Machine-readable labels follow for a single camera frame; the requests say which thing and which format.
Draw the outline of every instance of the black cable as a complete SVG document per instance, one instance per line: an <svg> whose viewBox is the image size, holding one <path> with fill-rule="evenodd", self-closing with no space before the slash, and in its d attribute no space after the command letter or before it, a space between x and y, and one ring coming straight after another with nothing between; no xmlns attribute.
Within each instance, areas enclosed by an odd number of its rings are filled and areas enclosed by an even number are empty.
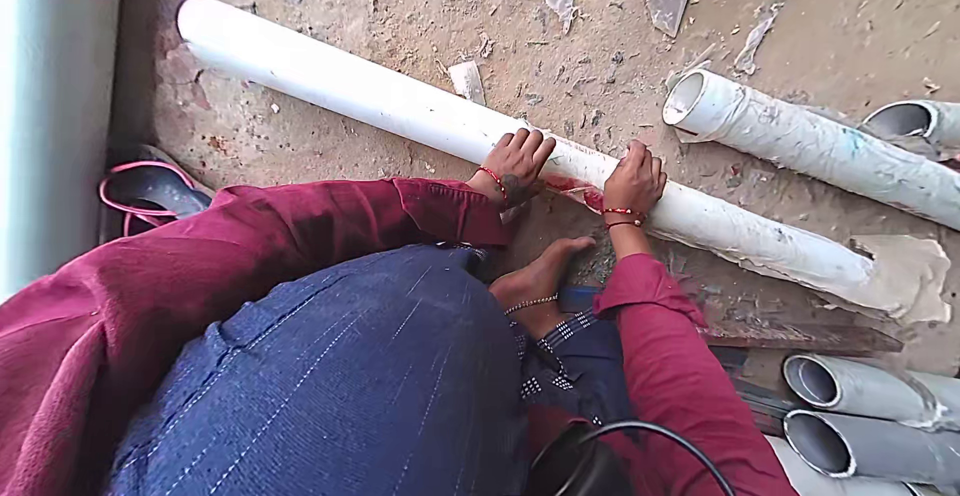
<svg viewBox="0 0 960 496"><path fill-rule="evenodd" d="M734 490L730 487L730 483L727 482L726 477L723 477L723 475L720 473L720 470L718 470L716 465L711 462L709 458L707 458L704 452L697 449L696 446L690 443L690 441L687 441L683 436L679 435L670 428L644 421L618 421L616 423L610 423L609 425L595 429L593 432L581 438L580 443L584 444L589 441L596 440L604 435L622 431L624 429L639 429L642 431L649 431L651 433L657 433L661 436L665 436L666 438L677 442L680 447L688 451L690 455L696 457L697 461L700 461L700 463L706 467L706 469L710 472L710 475L712 475L717 481L717 485L720 486L720 490L723 490L726 496L737 496Z"/></svg>

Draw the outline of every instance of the concrete floor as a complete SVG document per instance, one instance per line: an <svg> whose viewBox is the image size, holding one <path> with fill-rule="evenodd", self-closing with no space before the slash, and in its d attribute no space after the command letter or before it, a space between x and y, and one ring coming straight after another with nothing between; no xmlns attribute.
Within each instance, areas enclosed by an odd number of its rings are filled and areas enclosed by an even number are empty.
<svg viewBox="0 0 960 496"><path fill-rule="evenodd" d="M474 169L260 85L204 70L174 26L182 0L123 1L114 142L156 143L214 188L394 175L466 179ZM438 66L475 59L487 105L500 112L612 155L637 136L664 157L673 180L838 242L850 234L910 234L937 239L952 259L960 258L960 235L953 230L719 144L680 144L663 125L667 73L717 43L711 69L730 74L755 25L754 11L766 0L697 0L688 6L676 40L653 28L644 0L577 0L580 15L565 36L544 0L223 1L255 6L263 18L448 90ZM482 34L494 41L486 58L479 55ZM960 102L958 37L960 0L787 0L759 48L759 71L745 81L769 95L857 119L882 104L922 97L925 77L942 86L934 98ZM619 64L612 61L617 52L624 57ZM531 104L528 96L534 95L543 100ZM602 112L598 124L581 128L584 115L592 117L594 110ZM502 269L529 262L558 237L602 236L599 225L597 217L563 198L541 197L518 242L503 255ZM960 367L956 320L900 327L826 310L797 284L675 243L656 249L672 269L690 277L684 285L700 297L709 318L855 322L905 341L895 360L900 365L950 375ZM611 263L609 246L601 245L578 263L576 277L602 279ZM943 293L954 307L958 288L960 266L954 266ZM758 363L768 370L776 366Z"/></svg>

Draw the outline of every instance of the red marking on pipe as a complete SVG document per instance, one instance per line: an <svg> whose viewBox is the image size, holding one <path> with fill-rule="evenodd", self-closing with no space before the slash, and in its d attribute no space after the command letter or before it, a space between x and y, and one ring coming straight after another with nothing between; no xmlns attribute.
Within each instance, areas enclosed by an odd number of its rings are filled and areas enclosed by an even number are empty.
<svg viewBox="0 0 960 496"><path fill-rule="evenodd" d="M575 177L550 173L543 176L547 187L590 208L596 214L603 210L603 190Z"/></svg>

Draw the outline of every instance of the sandal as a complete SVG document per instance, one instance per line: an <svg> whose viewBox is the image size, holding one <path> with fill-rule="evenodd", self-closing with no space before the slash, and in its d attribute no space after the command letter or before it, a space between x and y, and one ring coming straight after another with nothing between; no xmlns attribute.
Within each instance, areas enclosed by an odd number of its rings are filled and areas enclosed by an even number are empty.
<svg viewBox="0 0 960 496"><path fill-rule="evenodd" d="M100 182L101 201L124 213L123 235L134 218L151 226L186 219L210 207L212 190L197 183L160 149L141 145L143 159L111 168Z"/></svg>

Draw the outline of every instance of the bare foot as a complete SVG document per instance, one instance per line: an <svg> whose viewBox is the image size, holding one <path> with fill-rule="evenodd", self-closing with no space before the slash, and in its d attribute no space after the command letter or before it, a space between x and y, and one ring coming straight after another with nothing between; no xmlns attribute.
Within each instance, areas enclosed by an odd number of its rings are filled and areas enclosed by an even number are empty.
<svg viewBox="0 0 960 496"><path fill-rule="evenodd" d="M493 281L489 292L504 311L524 301L550 297L557 293L570 258L594 245L596 241L589 236L557 239L526 267ZM523 324L534 339L542 339L564 321L556 301L521 308L510 317Z"/></svg>

